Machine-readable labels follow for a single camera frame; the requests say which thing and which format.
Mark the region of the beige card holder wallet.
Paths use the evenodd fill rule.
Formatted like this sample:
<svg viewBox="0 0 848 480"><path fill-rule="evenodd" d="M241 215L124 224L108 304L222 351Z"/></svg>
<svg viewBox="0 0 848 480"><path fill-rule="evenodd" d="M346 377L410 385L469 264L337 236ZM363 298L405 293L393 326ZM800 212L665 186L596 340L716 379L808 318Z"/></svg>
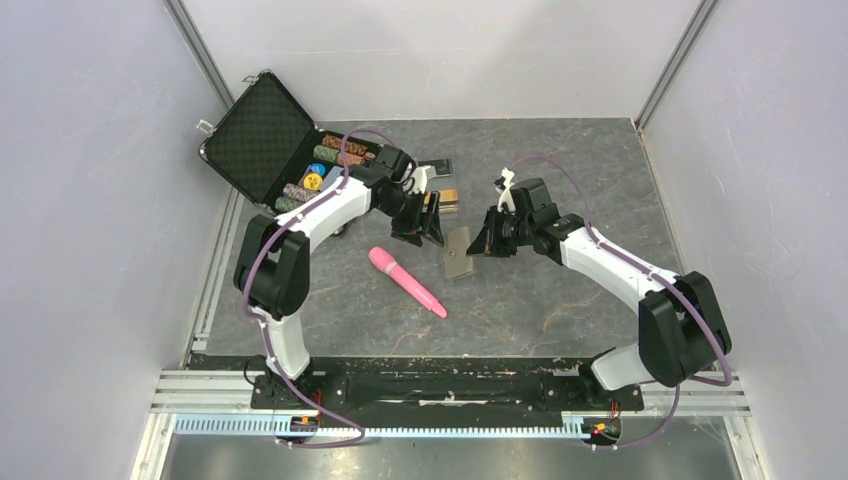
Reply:
<svg viewBox="0 0 848 480"><path fill-rule="evenodd" d="M461 227L449 232L446 236L444 267L448 280L472 275L474 272L473 259L467 254L471 246L470 230Z"/></svg>

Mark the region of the gold credit card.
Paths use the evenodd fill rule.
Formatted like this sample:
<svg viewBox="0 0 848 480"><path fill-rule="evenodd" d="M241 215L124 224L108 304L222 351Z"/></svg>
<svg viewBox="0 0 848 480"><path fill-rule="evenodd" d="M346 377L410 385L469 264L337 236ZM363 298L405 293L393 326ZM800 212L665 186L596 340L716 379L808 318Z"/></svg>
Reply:
<svg viewBox="0 0 848 480"><path fill-rule="evenodd" d="M459 210L459 195L457 189L438 190L440 214L453 214Z"/></svg>

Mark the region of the pink cylindrical marker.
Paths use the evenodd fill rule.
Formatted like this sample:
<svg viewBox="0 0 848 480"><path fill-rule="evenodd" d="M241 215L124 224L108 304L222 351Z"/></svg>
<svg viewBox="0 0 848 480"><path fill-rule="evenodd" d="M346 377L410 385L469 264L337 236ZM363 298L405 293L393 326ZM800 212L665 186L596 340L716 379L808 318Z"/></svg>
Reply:
<svg viewBox="0 0 848 480"><path fill-rule="evenodd" d="M368 252L368 259L377 270L391 278L425 309L439 318L448 317L446 308L436 296L402 267L388 251L379 246L373 247Z"/></svg>

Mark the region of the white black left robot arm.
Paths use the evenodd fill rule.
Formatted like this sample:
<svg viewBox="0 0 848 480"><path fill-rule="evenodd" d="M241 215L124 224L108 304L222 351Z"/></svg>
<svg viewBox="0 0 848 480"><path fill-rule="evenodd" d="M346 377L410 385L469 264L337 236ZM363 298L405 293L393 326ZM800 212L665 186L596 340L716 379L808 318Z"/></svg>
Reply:
<svg viewBox="0 0 848 480"><path fill-rule="evenodd" d="M438 193L428 181L435 171L406 152L381 149L367 166L354 165L325 191L274 218L255 216L248 224L234 285L244 312L254 318L268 367L280 375L275 392L290 407L306 405L313 379L303 372L311 362L305 347L300 309L310 289L314 250L350 221L371 211L390 218L393 238L420 247L443 245Z"/></svg>

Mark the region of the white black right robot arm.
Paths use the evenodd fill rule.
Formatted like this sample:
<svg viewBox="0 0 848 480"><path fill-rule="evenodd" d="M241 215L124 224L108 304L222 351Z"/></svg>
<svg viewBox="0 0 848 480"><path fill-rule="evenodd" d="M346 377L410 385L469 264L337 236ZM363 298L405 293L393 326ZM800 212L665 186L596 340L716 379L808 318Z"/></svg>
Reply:
<svg viewBox="0 0 848 480"><path fill-rule="evenodd" d="M599 354L581 370L580 400L602 408L618 390L643 383L675 388L686 380L704 382L701 371L719 363L721 385L732 381L727 356L732 340L714 289L703 274L679 275L623 250L577 214L563 215L545 182L513 182L504 170L499 193L470 256L509 258L530 246L558 265L581 273L625 303L637 317L637 340Z"/></svg>

